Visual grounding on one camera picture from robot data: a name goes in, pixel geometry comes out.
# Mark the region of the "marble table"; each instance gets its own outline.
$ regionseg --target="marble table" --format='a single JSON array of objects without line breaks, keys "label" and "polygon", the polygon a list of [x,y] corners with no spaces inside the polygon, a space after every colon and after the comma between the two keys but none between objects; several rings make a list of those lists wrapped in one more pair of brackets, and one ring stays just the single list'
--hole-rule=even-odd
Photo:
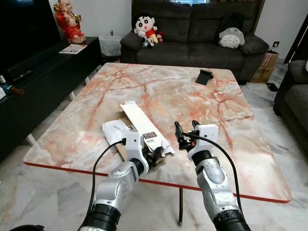
[{"label": "marble table", "polygon": [[[193,162],[179,151],[174,121],[184,131],[191,121],[219,126],[218,144],[233,159],[241,197],[288,203],[291,192],[262,130],[230,70],[208,69],[214,79],[206,86],[195,83],[200,68],[107,63],[28,151],[28,165],[92,173],[95,160],[108,146],[102,124],[120,111],[120,104],[135,101],[169,140],[174,155],[140,181],[199,190]],[[232,168],[216,148],[217,156],[235,193]],[[121,162],[109,151],[97,167],[106,176]]]}]

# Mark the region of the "sofa cushion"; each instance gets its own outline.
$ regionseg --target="sofa cushion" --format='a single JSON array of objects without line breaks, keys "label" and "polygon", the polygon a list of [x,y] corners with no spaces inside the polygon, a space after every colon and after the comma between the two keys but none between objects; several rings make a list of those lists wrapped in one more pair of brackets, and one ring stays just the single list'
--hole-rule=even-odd
[{"label": "sofa cushion", "polygon": [[130,31],[125,37],[120,41],[121,45],[133,49],[134,51],[139,51],[141,48],[141,39],[135,34],[134,31]]},{"label": "sofa cushion", "polygon": [[306,60],[296,60],[289,63],[289,72],[296,83],[308,84]]},{"label": "sofa cushion", "polygon": [[294,85],[285,95],[285,101],[308,131],[308,85]]},{"label": "sofa cushion", "polygon": [[264,54],[269,50],[269,45],[261,38],[253,35],[245,35],[245,44],[240,47],[240,50],[245,55]]},{"label": "sofa cushion", "polygon": [[146,2],[134,0],[132,4],[132,29],[134,19],[141,13],[148,13],[155,18],[158,31],[165,33],[164,41],[187,42],[191,7],[172,2]]},{"label": "sofa cushion", "polygon": [[139,64],[189,66],[188,45],[180,42],[162,42],[137,53]]},{"label": "sofa cushion", "polygon": [[243,33],[252,31],[257,7],[254,2],[213,2],[192,5],[189,42],[214,42],[218,28],[227,13],[244,16]]},{"label": "sofa cushion", "polygon": [[210,42],[192,43],[189,45],[189,64],[239,71],[245,64],[245,57],[239,49],[224,48]]}]

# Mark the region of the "white paper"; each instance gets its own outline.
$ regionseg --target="white paper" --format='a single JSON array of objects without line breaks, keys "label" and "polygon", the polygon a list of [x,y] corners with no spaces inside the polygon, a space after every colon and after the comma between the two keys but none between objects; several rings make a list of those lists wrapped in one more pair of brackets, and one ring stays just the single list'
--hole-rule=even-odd
[{"label": "white paper", "polygon": [[6,94],[4,93],[4,90],[0,87],[0,99],[2,99]]},{"label": "white paper", "polygon": [[127,136],[129,128],[120,119],[108,121],[103,124],[103,133],[109,144],[120,141]]},{"label": "white paper", "polygon": [[121,107],[137,131],[144,136],[144,142],[151,151],[162,146],[164,148],[163,155],[175,152],[170,143],[134,101],[126,102],[125,105],[121,104]]},{"label": "white paper", "polygon": [[67,48],[60,51],[59,54],[78,54],[86,47],[87,45],[71,44]]}]

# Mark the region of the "window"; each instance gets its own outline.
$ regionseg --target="window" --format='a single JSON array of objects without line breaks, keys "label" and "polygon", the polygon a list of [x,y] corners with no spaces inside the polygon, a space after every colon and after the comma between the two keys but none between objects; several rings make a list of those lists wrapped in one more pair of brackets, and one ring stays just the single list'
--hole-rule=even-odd
[{"label": "window", "polygon": [[209,0],[171,0],[172,2],[182,3],[182,4],[199,4],[199,3],[207,3]]}]

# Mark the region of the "cardboard box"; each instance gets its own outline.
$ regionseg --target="cardboard box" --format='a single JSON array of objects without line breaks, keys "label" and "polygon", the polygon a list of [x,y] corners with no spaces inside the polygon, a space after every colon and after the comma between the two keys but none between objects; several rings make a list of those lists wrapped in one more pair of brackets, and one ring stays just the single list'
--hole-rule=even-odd
[{"label": "cardboard box", "polygon": [[251,83],[267,83],[271,74],[274,71],[274,67],[260,66],[255,75],[251,78]]},{"label": "cardboard box", "polygon": [[274,71],[275,64],[278,60],[279,54],[274,51],[268,51],[264,55],[264,59],[254,74],[254,76],[251,78],[251,83],[267,83],[271,74]]},{"label": "cardboard box", "polygon": [[274,67],[277,60],[278,60],[279,54],[274,51],[268,51],[264,55],[264,59],[260,66],[264,67]]},{"label": "cardboard box", "polygon": [[[164,138],[160,131],[154,126],[150,119],[146,116],[141,108],[139,108],[134,101],[125,102],[121,104],[124,111],[117,112],[106,118],[106,121],[122,120],[122,122],[130,129],[131,132],[139,132],[143,138],[144,143],[148,146],[150,151],[162,146],[164,148],[162,157],[167,153],[175,153],[170,143]],[[127,161],[125,146],[116,144],[124,161]]]}]

